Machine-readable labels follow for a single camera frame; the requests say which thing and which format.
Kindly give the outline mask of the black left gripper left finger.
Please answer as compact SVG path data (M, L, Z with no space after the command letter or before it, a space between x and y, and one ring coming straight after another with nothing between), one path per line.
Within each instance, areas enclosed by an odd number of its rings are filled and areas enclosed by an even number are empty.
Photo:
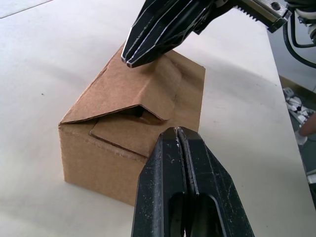
M134 208L133 237L182 237L187 185L176 128L161 133L143 167Z

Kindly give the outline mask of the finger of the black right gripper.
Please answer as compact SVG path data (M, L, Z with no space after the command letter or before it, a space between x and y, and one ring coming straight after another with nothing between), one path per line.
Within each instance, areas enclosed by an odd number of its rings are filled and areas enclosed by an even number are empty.
M145 55L159 36L159 21L173 5L173 0L145 1L123 47L121 58L124 63L146 63Z
M179 46L202 22L213 0L174 0L174 5L159 21L159 36L154 47L145 55L146 63L126 63L136 68L151 63Z

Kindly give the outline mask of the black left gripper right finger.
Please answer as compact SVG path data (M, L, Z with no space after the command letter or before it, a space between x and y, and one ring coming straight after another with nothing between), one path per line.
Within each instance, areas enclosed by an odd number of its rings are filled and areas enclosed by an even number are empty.
M177 135L188 187L186 235L254 236L234 182L224 166L197 132L179 127Z

